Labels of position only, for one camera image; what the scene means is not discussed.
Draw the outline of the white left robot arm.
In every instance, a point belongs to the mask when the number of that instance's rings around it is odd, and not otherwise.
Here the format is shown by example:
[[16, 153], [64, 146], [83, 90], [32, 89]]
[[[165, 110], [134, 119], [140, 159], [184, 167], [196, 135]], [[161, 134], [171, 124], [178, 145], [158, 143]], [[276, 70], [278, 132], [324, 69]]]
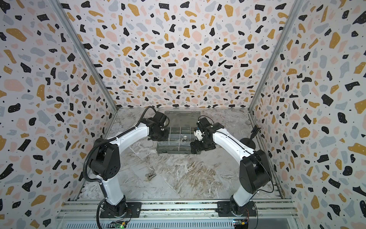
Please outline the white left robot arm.
[[145, 137], [151, 141], [166, 141], [169, 124], [170, 119], [164, 113], [147, 107], [138, 122], [128, 130], [94, 142], [83, 164], [83, 177], [87, 182], [100, 185], [104, 195], [102, 206], [114, 217], [121, 217], [128, 212], [126, 197], [117, 177], [121, 169], [120, 153]]

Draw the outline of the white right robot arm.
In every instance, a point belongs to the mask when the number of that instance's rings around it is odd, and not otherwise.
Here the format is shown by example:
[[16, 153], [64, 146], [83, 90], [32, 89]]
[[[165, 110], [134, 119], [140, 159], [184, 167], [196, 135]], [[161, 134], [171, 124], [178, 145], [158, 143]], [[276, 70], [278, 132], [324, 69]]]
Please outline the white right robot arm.
[[192, 154], [216, 149], [219, 145], [239, 165], [239, 188], [230, 197], [229, 209], [221, 208], [218, 212], [232, 213], [240, 216], [246, 212], [246, 208], [254, 195], [267, 183], [272, 183], [272, 174], [266, 153], [255, 150], [255, 143], [251, 138], [236, 139], [220, 123], [210, 123], [210, 118], [202, 115], [194, 129], [196, 139], [190, 143]]

